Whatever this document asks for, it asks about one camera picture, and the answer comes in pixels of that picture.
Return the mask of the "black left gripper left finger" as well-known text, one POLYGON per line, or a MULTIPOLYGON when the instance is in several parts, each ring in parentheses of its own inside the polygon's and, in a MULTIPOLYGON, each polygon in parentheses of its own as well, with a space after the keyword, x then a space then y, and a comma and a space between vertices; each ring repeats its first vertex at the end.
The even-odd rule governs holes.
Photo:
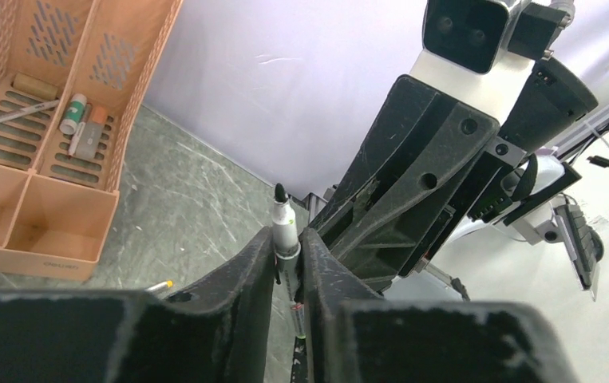
POLYGON ((261 229, 168 296, 0 290, 0 382, 260 382, 275 260, 261 229))

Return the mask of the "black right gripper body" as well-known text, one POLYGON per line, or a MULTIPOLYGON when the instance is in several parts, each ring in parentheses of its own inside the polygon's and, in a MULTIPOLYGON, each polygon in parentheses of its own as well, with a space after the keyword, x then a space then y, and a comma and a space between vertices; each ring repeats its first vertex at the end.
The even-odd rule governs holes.
POLYGON ((517 167, 527 154, 526 150, 497 137, 445 186, 419 203, 418 207, 425 207, 436 217, 427 220, 425 232, 418 236, 418 244, 397 275, 406 277, 423 270, 495 177, 503 170, 517 167))

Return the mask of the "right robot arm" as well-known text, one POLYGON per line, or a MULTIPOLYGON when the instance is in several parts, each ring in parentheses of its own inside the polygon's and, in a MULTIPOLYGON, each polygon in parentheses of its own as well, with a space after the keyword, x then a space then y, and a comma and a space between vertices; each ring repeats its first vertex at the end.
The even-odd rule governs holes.
POLYGON ((494 224, 564 243, 594 291, 603 244, 564 190, 572 161, 609 132, 590 89, 552 55, 571 1, 430 1, 423 49, 393 83, 311 227, 376 291, 494 224))

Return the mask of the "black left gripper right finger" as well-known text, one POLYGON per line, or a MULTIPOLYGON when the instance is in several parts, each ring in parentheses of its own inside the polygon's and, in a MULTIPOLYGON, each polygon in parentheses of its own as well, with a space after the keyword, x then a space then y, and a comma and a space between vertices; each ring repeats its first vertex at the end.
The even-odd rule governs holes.
POLYGON ((575 382, 551 324, 513 302, 388 300, 301 235, 310 382, 575 382))

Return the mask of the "white pen yellow tip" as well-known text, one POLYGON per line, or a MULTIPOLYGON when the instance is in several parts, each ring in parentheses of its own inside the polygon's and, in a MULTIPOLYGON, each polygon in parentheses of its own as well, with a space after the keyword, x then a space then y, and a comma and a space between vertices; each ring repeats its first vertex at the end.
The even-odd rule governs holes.
POLYGON ((172 280, 165 280, 163 282, 158 282, 152 286, 146 287, 144 290, 151 294, 162 294, 165 291, 170 290, 174 285, 172 280))

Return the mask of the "white pen green tip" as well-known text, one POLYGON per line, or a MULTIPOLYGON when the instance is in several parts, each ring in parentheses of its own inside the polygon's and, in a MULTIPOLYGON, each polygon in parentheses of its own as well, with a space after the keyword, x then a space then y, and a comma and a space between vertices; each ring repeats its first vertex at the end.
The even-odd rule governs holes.
POLYGON ((287 292, 288 307, 295 325, 295 343, 290 382, 306 382, 306 327, 305 307, 298 297, 300 288, 299 242, 295 211, 290 196, 282 184, 275 185, 271 210, 272 239, 277 268, 276 282, 287 292))

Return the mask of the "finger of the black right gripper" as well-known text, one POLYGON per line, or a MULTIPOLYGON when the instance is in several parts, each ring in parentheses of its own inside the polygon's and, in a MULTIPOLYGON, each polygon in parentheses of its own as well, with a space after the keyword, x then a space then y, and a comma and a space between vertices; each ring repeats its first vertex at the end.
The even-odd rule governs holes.
POLYGON ((354 160, 326 207, 308 224, 327 244, 349 225, 337 217, 370 182, 375 203, 404 174, 432 141, 459 100, 404 74, 389 90, 354 160))
POLYGON ((370 181, 342 209, 350 225, 330 244, 332 255, 373 290, 388 289, 436 214, 418 204, 445 186, 486 148, 498 122, 460 103, 404 174, 375 203, 370 181))

